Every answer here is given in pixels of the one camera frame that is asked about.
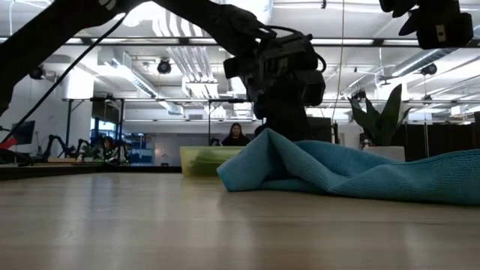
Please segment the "sky blue microfiber towel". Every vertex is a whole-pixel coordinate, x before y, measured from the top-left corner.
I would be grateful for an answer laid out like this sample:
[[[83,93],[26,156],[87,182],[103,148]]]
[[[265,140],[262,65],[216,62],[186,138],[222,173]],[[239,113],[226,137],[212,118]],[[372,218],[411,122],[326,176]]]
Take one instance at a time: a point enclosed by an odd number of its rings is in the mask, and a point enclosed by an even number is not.
[[[372,200],[480,206],[480,150],[400,162],[266,129],[217,168],[229,192],[299,191]]]

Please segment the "snake plant in white pot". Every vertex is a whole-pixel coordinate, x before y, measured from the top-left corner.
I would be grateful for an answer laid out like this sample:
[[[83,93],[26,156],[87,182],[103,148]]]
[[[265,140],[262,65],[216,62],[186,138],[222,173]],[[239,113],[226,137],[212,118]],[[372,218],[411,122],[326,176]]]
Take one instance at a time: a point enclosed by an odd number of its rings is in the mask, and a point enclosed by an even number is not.
[[[392,145],[394,135],[411,110],[410,107],[400,114],[401,98],[401,84],[391,91],[382,112],[378,112],[367,98],[364,99],[365,111],[357,100],[349,98],[353,119],[363,128],[365,136],[370,140],[370,145],[363,148],[364,152],[394,161],[406,160],[404,147]]]

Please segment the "small black monitor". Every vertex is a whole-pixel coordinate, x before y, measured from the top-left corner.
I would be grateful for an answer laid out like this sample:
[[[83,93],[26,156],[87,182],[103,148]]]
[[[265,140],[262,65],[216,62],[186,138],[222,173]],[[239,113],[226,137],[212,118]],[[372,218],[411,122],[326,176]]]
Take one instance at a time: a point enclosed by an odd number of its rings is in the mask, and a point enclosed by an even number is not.
[[[29,145],[35,131],[35,121],[24,121],[17,127],[17,123],[12,124],[12,137],[16,140],[17,145]]]

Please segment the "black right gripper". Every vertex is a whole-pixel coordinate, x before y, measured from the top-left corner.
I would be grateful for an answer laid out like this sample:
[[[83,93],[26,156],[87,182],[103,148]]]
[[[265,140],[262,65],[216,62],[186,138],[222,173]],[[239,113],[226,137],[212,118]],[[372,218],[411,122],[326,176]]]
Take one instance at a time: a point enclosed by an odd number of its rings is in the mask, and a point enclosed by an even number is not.
[[[462,12],[458,0],[378,0],[394,18],[407,15],[398,34],[414,33],[424,50],[460,48],[473,39],[473,19]]]

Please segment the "large black monitor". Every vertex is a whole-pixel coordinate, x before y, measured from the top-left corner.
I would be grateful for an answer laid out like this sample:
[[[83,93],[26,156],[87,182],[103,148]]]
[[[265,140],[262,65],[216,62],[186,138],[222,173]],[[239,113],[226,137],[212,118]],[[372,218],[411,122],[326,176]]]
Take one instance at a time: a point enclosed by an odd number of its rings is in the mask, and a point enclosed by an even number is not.
[[[332,141],[332,122],[330,118],[308,117],[310,138],[330,143]]]

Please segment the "person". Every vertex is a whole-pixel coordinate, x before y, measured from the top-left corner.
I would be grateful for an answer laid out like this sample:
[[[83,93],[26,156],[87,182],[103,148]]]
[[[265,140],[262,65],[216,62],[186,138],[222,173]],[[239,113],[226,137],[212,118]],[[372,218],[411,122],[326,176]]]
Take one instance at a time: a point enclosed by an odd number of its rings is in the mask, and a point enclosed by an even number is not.
[[[221,142],[222,146],[246,146],[250,139],[242,132],[242,126],[234,122],[229,130],[229,135]]]
[[[104,136],[101,138],[101,157],[105,162],[113,162],[116,159],[116,145],[111,136]]]

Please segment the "black partition panel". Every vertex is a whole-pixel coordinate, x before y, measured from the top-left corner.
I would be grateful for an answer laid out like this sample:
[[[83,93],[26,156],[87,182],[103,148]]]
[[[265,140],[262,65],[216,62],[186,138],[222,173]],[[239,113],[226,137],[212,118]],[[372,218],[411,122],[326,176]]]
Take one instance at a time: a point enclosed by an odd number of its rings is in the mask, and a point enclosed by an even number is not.
[[[475,124],[408,124],[405,131],[407,161],[480,149],[480,127]]]

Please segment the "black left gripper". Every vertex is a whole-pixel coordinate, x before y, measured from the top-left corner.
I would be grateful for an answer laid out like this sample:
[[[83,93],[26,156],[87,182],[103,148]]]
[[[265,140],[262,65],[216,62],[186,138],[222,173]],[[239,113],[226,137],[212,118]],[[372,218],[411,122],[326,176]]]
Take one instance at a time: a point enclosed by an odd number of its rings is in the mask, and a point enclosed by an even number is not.
[[[255,116],[266,118],[267,128],[292,141],[311,138],[306,112],[296,110],[288,118],[285,113],[273,113],[270,106],[274,102],[295,107],[322,103],[326,61],[315,51],[312,40],[311,34],[293,31],[283,37],[262,39],[253,55],[223,62],[226,78],[239,78],[246,88]]]

